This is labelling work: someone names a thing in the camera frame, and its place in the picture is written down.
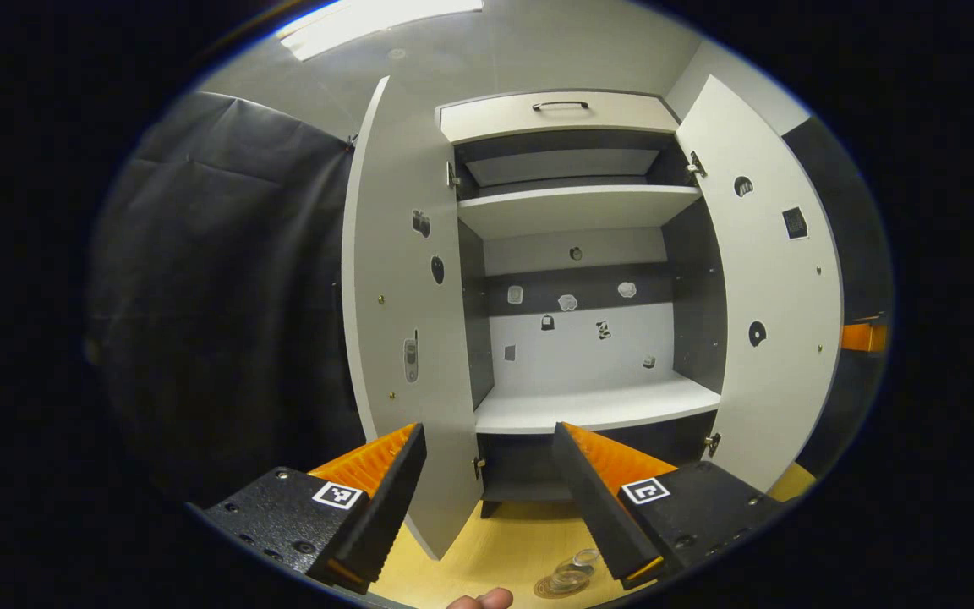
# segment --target clear glass cup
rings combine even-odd
[[[582,550],[573,555],[573,558],[558,564],[551,574],[551,592],[565,593],[579,589],[592,577],[595,571],[593,564],[599,560],[599,551]]]

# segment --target drawer handle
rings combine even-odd
[[[533,104],[533,110],[540,112],[541,107],[553,107],[558,104],[580,104],[582,108],[588,109],[588,101],[544,101],[541,104]]]

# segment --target cabinet door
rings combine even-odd
[[[475,418],[468,385],[451,144],[434,108],[379,81],[348,178],[341,285],[348,366],[367,440],[422,421],[426,463],[405,523],[440,559],[475,509]],[[413,211],[430,220],[426,238]],[[441,283],[432,258],[443,262]],[[416,342],[418,376],[406,374]]]
[[[834,374],[843,320],[834,240],[795,155],[723,82],[709,77],[676,138],[706,170],[698,182],[723,262],[727,358],[712,460],[766,491],[807,442]],[[796,208],[807,236],[789,239],[784,212]]]

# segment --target drawer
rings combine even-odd
[[[674,134],[679,128],[657,96],[603,91],[490,97],[443,107],[440,116],[441,132],[453,144],[531,131],[617,129]]]

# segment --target hand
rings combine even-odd
[[[513,593],[504,587],[497,587],[487,594],[472,598],[463,596],[456,601],[450,602],[446,609],[507,609],[513,605]]]

